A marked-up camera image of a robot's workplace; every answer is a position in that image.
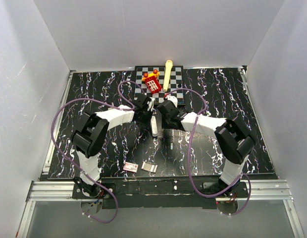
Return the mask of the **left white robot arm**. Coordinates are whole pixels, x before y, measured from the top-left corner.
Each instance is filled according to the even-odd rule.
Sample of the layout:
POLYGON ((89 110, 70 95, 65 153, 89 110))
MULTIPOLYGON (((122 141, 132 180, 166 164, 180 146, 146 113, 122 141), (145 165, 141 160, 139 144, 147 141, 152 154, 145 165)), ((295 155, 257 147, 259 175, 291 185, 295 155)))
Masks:
POLYGON ((111 110, 89 113, 84 112, 71 135, 71 142, 79 158, 82 169, 75 179, 85 196, 96 198, 100 194, 98 154, 101 151, 107 131, 119 125, 137 122, 145 126, 153 116, 154 98, 141 94, 132 101, 134 108, 126 105, 111 110))

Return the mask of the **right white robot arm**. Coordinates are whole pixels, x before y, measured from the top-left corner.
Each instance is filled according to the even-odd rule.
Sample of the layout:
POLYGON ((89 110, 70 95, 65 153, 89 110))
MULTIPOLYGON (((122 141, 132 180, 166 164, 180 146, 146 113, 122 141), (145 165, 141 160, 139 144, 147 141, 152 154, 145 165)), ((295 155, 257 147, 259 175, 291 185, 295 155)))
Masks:
POLYGON ((215 138, 222 154, 226 158, 223 172, 219 178, 219 191, 215 194, 203 194, 192 179, 191 170, 188 176, 194 191, 205 198, 219 195, 230 197, 237 191, 237 183, 242 177, 246 160, 256 145, 256 139, 240 117, 213 118, 203 116, 201 112, 181 112, 171 100, 165 100, 157 106, 162 115, 162 128, 195 132, 215 138))

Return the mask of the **white plastic stapler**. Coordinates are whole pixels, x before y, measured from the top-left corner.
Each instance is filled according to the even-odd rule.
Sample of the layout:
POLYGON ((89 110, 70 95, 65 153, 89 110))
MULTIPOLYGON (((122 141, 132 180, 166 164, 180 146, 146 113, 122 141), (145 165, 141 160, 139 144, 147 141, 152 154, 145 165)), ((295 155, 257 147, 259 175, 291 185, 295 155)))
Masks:
POLYGON ((155 116, 151 117, 151 129, 152 129, 152 136, 157 137, 158 136, 158 129, 157 129, 157 123, 155 116))

